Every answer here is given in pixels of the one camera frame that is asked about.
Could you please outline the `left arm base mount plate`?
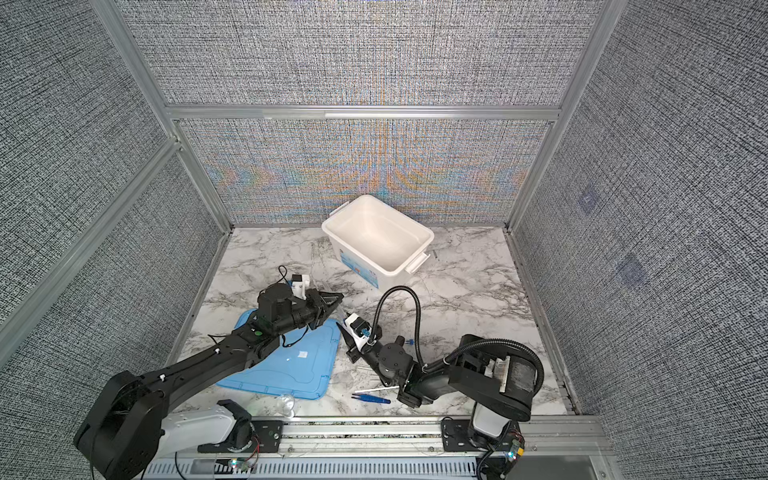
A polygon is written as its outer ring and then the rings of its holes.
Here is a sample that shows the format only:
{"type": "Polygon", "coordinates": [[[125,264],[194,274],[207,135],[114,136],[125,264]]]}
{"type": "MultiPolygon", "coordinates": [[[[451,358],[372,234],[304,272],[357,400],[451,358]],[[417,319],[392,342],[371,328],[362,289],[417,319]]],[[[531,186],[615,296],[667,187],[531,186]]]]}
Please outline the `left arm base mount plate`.
{"type": "Polygon", "coordinates": [[[246,455],[254,452],[277,453],[284,423],[280,420],[256,420],[235,426],[233,433],[220,443],[197,447],[198,453],[246,455]]]}

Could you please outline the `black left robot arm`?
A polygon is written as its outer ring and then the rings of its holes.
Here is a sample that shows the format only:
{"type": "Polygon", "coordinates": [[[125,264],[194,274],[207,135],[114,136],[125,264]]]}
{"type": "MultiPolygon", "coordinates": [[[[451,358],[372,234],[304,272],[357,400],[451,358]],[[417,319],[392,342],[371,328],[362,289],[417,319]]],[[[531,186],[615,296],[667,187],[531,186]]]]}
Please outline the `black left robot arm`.
{"type": "Polygon", "coordinates": [[[263,289],[245,323],[213,346],[170,366],[112,376],[77,429],[73,445],[106,479],[141,473],[166,435],[162,421],[180,404],[214,383],[248,368],[281,346],[294,330],[320,327],[344,295],[310,288],[305,297],[285,283],[263,289]]]}

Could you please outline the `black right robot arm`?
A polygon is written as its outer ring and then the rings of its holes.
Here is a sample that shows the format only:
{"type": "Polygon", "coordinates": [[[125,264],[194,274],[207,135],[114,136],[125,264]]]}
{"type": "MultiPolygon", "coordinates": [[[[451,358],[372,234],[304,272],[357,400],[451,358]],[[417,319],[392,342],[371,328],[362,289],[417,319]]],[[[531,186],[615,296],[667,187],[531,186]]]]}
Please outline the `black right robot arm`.
{"type": "Polygon", "coordinates": [[[416,409],[460,392],[475,402],[467,443],[481,450],[522,446],[520,424],[530,420],[533,399],[544,382],[543,364],[527,346],[465,334],[453,352],[420,365],[405,351],[402,336],[370,345],[371,324],[357,316],[339,330],[350,360],[364,361],[383,386],[396,388],[400,403],[416,409]]]}

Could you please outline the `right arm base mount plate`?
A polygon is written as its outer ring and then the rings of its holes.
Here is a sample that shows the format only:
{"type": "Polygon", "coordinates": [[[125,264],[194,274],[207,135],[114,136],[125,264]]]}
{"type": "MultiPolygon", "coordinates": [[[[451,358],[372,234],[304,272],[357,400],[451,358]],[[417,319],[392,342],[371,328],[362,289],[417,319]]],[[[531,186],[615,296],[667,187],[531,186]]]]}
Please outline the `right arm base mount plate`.
{"type": "Polygon", "coordinates": [[[497,438],[475,429],[471,419],[447,416],[440,421],[443,450],[449,453],[486,451],[497,438]]]}

